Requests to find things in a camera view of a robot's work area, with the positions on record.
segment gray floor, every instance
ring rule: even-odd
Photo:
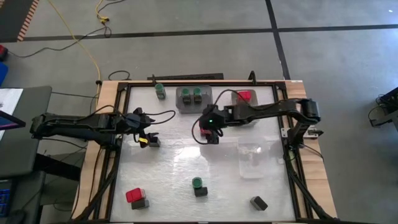
[[[97,0],[53,0],[75,34],[101,27]],[[398,2],[388,0],[272,1],[278,27],[398,24]],[[125,1],[103,11],[115,34],[176,30],[270,28],[262,0]],[[46,1],[41,1],[27,36],[68,35]],[[338,216],[357,222],[394,223],[398,218],[398,133],[387,124],[372,128],[368,111],[375,97],[398,86],[398,30],[281,33],[292,79],[303,80],[308,97],[320,104],[325,131],[320,138]],[[5,44],[17,54],[70,41]],[[272,34],[84,40],[103,72],[129,70],[133,79],[156,75],[223,72],[246,79],[283,79]],[[11,57],[3,86],[51,85],[54,91],[94,95],[96,70],[79,46]],[[87,114],[90,99],[53,95],[49,111]],[[47,154],[73,147],[46,142]],[[53,217],[48,210],[42,223]]]

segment metal bracket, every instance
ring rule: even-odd
[[[287,131],[290,128],[281,128],[280,129],[280,133],[282,135],[282,138],[287,138]],[[316,139],[318,138],[320,135],[323,134],[323,131],[317,130],[317,128],[315,127],[315,125],[311,125],[308,130],[305,132],[303,138],[308,138],[308,139]]]

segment black metal frame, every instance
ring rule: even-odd
[[[251,75],[249,76],[249,79],[252,81],[251,82],[228,82],[228,81],[213,82],[213,81],[209,80],[208,82],[203,82],[203,83],[199,83],[199,82],[190,83],[189,81],[187,81],[187,82],[163,82],[162,84],[164,86],[187,86],[187,85],[268,86],[268,87],[272,88],[272,92],[274,94],[274,101],[280,100],[279,96],[278,96],[278,90],[280,90],[282,92],[283,99],[287,99],[287,97],[288,97],[287,91],[286,91],[286,85],[285,85],[284,81],[259,82],[256,80],[256,76],[255,76],[254,72],[251,73]],[[127,113],[127,109],[129,106],[129,99],[130,99],[130,95],[131,95],[131,88],[133,88],[133,87],[150,87],[150,86],[154,86],[155,83],[156,83],[155,80],[153,80],[153,82],[151,82],[151,83],[149,83],[149,82],[147,82],[147,83],[120,82],[118,85],[118,91],[116,94],[116,100],[115,100],[114,106],[116,108],[119,108],[119,106],[121,104],[120,101],[121,101],[122,93],[125,92],[124,102],[122,102],[122,104],[123,104],[122,112]],[[284,123],[283,123],[282,117],[279,116],[277,119],[278,119],[279,128],[283,128]],[[289,127],[293,128],[293,122],[291,119],[289,119]],[[287,142],[284,141],[283,139],[282,139],[282,147],[284,150],[284,154],[289,154],[289,148],[288,148]],[[114,163],[116,163],[116,172],[118,171],[118,167],[119,167],[120,153],[121,153],[120,150],[116,151],[116,155],[114,157]],[[107,170],[109,167],[110,155],[111,155],[110,151],[105,152],[105,160],[103,162],[103,170],[101,172],[99,185],[101,185],[106,178],[106,173],[107,173]],[[306,185],[304,171],[303,171],[299,152],[297,152],[297,159],[295,159],[295,161],[296,161],[296,166],[298,169],[298,176],[299,176],[300,180],[304,183],[304,185]],[[114,189],[116,186],[116,179],[117,179],[117,176],[115,177],[115,179],[112,181],[112,183],[110,185],[109,197],[108,197],[108,202],[107,202],[107,207],[106,207],[106,216],[105,216],[105,219],[107,219],[107,220],[109,220],[110,216],[111,216],[111,211],[112,211],[112,206],[113,206],[113,198],[114,198]],[[294,184],[292,178],[288,176],[288,180],[289,180],[290,194],[292,196],[294,214],[295,214],[296,220],[298,220],[299,218],[301,218],[301,213],[300,213],[300,207],[299,207],[298,198],[297,198],[297,191],[296,191],[295,184]],[[306,209],[306,213],[307,213],[307,218],[313,218],[312,209],[310,208],[308,202],[305,199],[304,199],[304,201],[305,201],[305,209]],[[101,206],[101,202],[99,202],[97,204],[97,206],[94,210],[94,217],[93,217],[94,219],[99,219],[100,206]]]

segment black block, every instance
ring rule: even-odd
[[[201,187],[199,189],[193,189],[196,197],[202,197],[207,195],[207,187]]]
[[[268,208],[268,205],[259,196],[255,196],[250,200],[250,203],[257,209],[264,211]]]
[[[143,209],[147,207],[149,207],[149,201],[144,198],[131,203],[131,209]]]

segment wooden table frame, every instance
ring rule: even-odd
[[[172,85],[216,85],[216,86],[272,86],[274,99],[284,98],[306,98],[304,85],[302,81],[283,81],[283,80],[258,80],[256,83],[252,80],[165,80],[158,81],[165,86]],[[133,86],[153,86],[152,81],[105,81],[101,87],[101,93],[97,104],[97,109],[106,105],[116,106],[119,111],[127,111],[129,99],[129,85]],[[105,108],[99,113],[113,112],[112,108]],[[278,118],[279,126],[292,127],[295,120],[288,119],[286,116]],[[320,151],[317,139],[305,139],[305,144]],[[104,152],[100,146],[90,141],[88,143],[85,161],[81,170],[80,189],[76,194],[76,210],[73,218],[85,209],[89,201],[97,193],[98,186],[104,181],[104,178],[110,172],[114,165],[118,164],[118,155],[115,152]],[[315,200],[331,216],[336,216],[335,206],[331,197],[326,170],[322,159],[311,151],[301,149],[295,159],[294,168],[300,178],[307,185],[307,189],[313,195]],[[106,189],[102,196],[101,204],[96,207],[90,218],[110,219],[111,202],[113,201],[113,190],[116,179]],[[297,186],[289,178],[289,184],[292,194],[292,202],[296,218],[312,218],[312,210]]]

